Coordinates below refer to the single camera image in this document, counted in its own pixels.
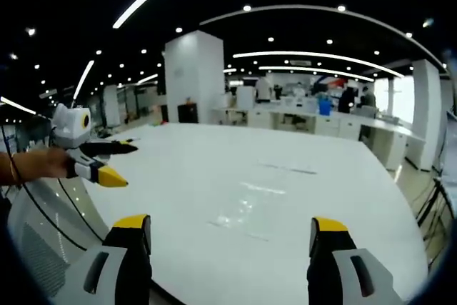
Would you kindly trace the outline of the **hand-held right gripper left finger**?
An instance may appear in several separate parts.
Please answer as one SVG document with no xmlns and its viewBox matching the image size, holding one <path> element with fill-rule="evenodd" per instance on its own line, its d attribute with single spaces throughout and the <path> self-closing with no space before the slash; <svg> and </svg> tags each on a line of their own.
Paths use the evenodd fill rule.
<svg viewBox="0 0 457 305">
<path fill-rule="evenodd" d="M 117 221 L 65 273 L 54 304 L 148 304 L 152 267 L 151 217 Z"/>
</svg>

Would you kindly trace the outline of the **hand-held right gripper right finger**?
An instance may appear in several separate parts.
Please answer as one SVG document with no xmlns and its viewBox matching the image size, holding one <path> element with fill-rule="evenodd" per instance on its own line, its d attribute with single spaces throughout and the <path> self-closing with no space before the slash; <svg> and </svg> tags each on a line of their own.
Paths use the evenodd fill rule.
<svg viewBox="0 0 457 305">
<path fill-rule="evenodd" d="M 313 217 L 307 270 L 309 304 L 402 304 L 390 271 L 359 249 L 341 222 Z"/>
</svg>

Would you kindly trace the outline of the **person's left hand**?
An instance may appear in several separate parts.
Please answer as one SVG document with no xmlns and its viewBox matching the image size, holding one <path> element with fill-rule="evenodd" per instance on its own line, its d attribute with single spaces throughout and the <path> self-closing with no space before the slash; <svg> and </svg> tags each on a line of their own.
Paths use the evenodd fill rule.
<svg viewBox="0 0 457 305">
<path fill-rule="evenodd" d="M 71 157 L 61 148 L 51 147 L 35 151 L 40 177 L 66 178 Z"/>
</svg>

